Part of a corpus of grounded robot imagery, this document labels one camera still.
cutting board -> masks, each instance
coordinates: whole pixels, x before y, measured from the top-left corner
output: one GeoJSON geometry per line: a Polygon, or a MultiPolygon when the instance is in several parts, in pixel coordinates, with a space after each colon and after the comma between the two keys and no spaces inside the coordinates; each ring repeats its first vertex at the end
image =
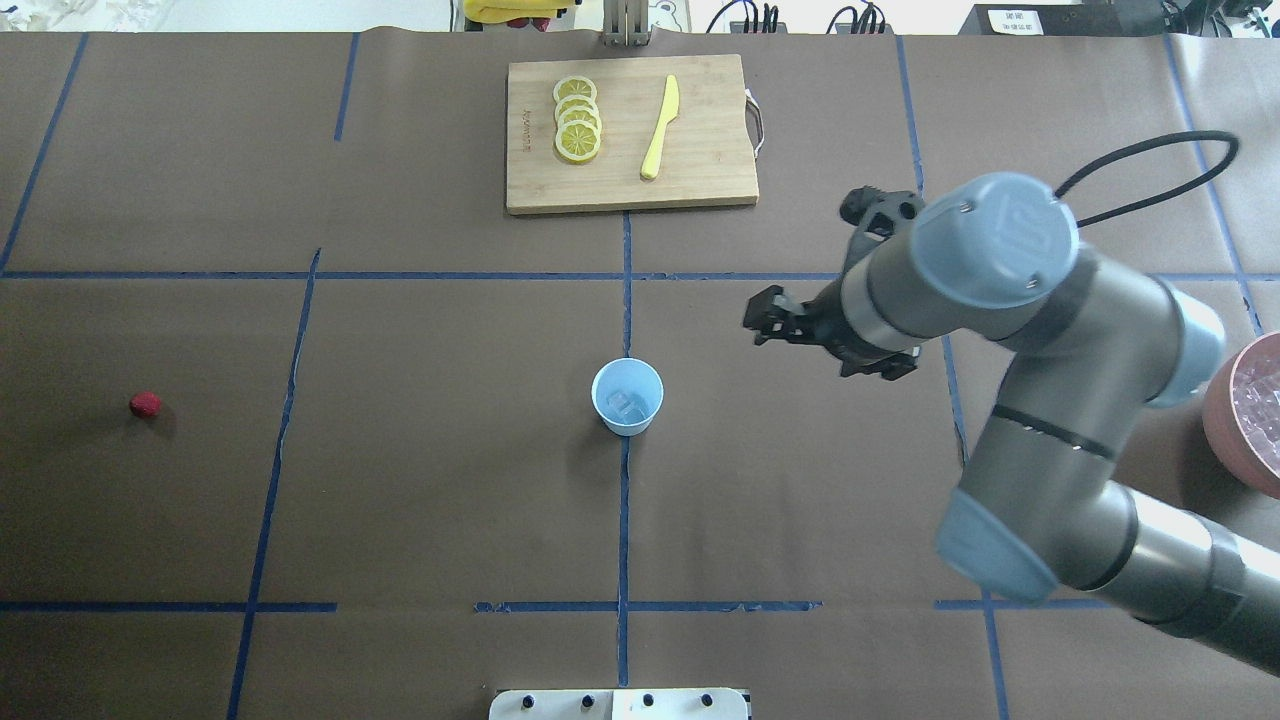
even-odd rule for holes
{"type": "Polygon", "coordinates": [[[754,205],[760,190],[746,133],[739,55],[512,63],[507,74],[507,211],[591,213],[754,205]],[[662,172],[640,178],[667,76],[680,83],[680,117],[667,127],[662,172]],[[552,90],[586,76],[598,90],[603,145],[590,163],[556,152],[552,90]]]}

brown table surface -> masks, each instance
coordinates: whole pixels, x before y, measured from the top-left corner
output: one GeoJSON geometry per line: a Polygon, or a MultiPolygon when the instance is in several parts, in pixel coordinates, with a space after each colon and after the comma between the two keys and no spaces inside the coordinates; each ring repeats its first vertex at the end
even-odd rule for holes
{"type": "MultiPolygon", "coordinates": [[[[1083,234],[1212,305],[1234,351],[1280,328],[1277,63],[1158,37],[0,36],[0,717],[477,719],[504,688],[618,684],[750,688],[756,717],[1275,717],[1254,669],[936,557],[956,425],[977,437],[1006,354],[959,333],[900,382],[842,380],[740,320],[833,277],[851,187],[1055,183],[1221,128],[1243,150],[1212,186],[1083,234]],[[508,63],[718,53],[764,106],[758,206],[504,215],[508,63]],[[630,442],[588,400],[625,352],[667,388],[630,442]]],[[[1280,547],[1196,404],[1149,413],[1116,478],[1280,547]]]]}

bowl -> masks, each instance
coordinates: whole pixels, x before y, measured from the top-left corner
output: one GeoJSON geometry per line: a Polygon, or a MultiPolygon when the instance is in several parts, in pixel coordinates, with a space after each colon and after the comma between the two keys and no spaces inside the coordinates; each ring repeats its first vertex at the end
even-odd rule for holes
{"type": "Polygon", "coordinates": [[[1280,498],[1280,333],[1235,354],[1208,383],[1204,436],[1240,482],[1280,498]]]}

yellow towel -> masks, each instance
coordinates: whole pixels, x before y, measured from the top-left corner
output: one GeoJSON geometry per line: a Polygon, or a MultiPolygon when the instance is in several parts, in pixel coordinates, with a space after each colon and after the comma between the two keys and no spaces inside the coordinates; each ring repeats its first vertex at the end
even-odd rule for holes
{"type": "Polygon", "coordinates": [[[573,0],[465,0],[462,13],[477,23],[497,24],[520,18],[554,18],[557,10],[573,6],[573,0]]]}

cup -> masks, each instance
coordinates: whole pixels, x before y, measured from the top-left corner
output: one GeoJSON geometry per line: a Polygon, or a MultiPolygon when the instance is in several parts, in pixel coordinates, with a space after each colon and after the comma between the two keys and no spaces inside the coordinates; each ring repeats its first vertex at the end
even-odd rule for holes
{"type": "Polygon", "coordinates": [[[614,433],[640,434],[662,407],[662,378],[644,360],[621,357],[595,374],[591,404],[614,433]]]}

